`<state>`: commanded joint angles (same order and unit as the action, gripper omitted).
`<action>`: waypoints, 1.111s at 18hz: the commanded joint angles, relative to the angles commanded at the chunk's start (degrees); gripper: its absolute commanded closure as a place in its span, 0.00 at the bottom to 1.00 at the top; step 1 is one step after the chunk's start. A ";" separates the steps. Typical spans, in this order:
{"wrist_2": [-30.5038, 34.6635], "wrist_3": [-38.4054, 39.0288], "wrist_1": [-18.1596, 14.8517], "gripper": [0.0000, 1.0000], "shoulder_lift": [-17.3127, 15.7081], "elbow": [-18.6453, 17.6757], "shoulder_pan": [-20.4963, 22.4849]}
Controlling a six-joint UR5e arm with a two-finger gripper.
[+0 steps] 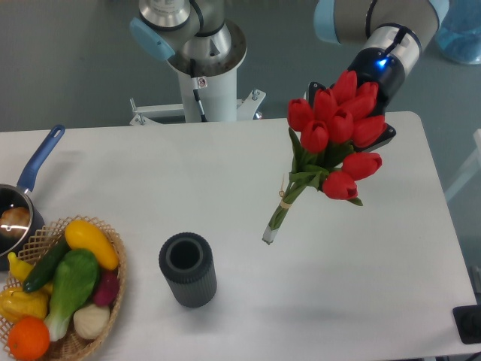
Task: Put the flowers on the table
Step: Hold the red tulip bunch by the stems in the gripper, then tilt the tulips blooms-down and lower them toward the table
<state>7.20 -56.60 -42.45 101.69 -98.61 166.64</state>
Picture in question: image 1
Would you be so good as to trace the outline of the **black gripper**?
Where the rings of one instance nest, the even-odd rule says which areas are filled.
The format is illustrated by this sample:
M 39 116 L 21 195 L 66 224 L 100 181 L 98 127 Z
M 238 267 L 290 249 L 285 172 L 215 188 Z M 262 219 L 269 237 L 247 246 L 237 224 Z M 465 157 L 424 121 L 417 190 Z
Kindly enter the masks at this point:
M 358 87 L 367 82 L 377 83 L 377 104 L 370 116 L 385 115 L 386 107 L 406 78 L 401 62 L 394 55 L 388 54 L 380 48 L 361 50 L 347 70 L 356 72 Z M 319 90 L 325 90 L 325 86 L 316 81 L 309 83 L 307 88 L 307 101 L 309 103 L 314 103 L 316 93 Z M 387 123 L 386 129 L 373 143 L 363 147 L 354 146 L 354 150 L 376 150 L 388 144 L 395 136 L 395 128 Z

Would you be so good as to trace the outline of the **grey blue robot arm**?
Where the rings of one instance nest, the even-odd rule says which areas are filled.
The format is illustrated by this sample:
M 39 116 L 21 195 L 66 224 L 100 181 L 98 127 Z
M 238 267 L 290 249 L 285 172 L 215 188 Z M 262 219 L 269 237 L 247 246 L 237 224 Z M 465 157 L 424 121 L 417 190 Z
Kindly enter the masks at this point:
M 150 56 L 177 73 L 182 102 L 133 107 L 134 121 L 184 116 L 188 123 L 252 120 L 265 98 L 253 90 L 237 97 L 237 68 L 247 53 L 240 27 L 225 18 L 222 1 L 141 1 L 129 25 Z M 359 83 L 379 87 L 374 114 L 383 114 L 440 28 L 447 1 L 320 1 L 313 13 L 319 39 L 358 42 L 350 64 Z

